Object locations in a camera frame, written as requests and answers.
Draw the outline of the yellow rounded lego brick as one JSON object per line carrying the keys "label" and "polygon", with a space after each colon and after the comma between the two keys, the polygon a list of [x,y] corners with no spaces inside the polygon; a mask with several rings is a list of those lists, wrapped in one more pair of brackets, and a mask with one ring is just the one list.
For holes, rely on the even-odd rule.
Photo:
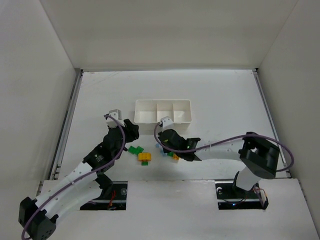
{"label": "yellow rounded lego brick", "polygon": [[139,162],[150,162],[152,160],[152,154],[149,152],[141,152],[137,157]]}

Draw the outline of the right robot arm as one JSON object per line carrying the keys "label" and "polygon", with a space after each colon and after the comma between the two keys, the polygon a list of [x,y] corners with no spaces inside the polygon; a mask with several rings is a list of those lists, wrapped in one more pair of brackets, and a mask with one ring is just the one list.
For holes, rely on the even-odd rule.
{"label": "right robot arm", "polygon": [[173,152],[188,162],[219,159],[244,163],[244,169],[233,180],[233,185],[244,191],[251,190],[261,179],[276,177],[280,149],[254,132],[217,145],[199,137],[183,138],[174,129],[159,132],[157,139],[164,152]]}

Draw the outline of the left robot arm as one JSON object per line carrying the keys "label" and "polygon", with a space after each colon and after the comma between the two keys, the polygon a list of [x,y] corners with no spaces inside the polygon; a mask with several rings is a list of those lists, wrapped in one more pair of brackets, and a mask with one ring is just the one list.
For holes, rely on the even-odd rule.
{"label": "left robot arm", "polygon": [[108,133],[78,166],[57,185],[36,198],[20,202],[18,221],[23,227],[23,240],[46,240],[57,226],[73,211],[110,191],[113,182],[105,175],[125,148],[139,138],[139,126],[129,119],[114,121]]}

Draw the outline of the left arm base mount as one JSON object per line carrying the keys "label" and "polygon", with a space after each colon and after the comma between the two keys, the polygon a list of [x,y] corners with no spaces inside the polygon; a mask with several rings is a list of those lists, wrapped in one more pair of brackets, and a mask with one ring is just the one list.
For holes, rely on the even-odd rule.
{"label": "left arm base mount", "polygon": [[112,181],[106,175],[100,175],[97,183],[101,193],[99,197],[80,207],[81,211],[124,211],[127,208],[128,182]]}

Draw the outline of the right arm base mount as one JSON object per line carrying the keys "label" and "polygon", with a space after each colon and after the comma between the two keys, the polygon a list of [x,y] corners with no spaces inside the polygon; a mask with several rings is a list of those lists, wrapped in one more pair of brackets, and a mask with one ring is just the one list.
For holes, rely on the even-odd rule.
{"label": "right arm base mount", "polygon": [[236,173],[233,180],[218,180],[215,182],[217,206],[219,210],[266,210],[269,199],[266,191],[255,183],[250,190],[236,186]]}

